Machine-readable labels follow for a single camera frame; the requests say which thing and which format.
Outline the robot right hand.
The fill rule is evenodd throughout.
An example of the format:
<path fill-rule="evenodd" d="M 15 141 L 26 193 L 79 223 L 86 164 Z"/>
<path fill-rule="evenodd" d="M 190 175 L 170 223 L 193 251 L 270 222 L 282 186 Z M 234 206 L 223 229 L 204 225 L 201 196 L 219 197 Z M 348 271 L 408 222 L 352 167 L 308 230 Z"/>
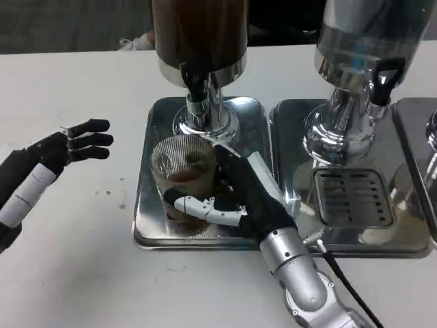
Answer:
<path fill-rule="evenodd" d="M 195 196 L 172 187 L 163 193 L 165 204 L 198 221 L 247 229 L 258 242 L 275 230 L 296 228 L 260 153 L 244 157 L 219 143 L 214 144 L 214 153 L 220 174 L 229 183 L 236 200 L 221 195 Z"/>

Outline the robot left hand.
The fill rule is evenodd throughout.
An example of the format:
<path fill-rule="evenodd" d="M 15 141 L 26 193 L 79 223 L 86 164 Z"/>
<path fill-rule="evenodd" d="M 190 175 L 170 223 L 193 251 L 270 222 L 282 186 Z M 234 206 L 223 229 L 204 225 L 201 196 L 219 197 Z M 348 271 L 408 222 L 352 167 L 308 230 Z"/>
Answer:
<path fill-rule="evenodd" d="M 18 238 L 42 194 L 71 163 L 105 160 L 114 138 L 110 122 L 90 119 L 1 156 L 1 251 Z"/>

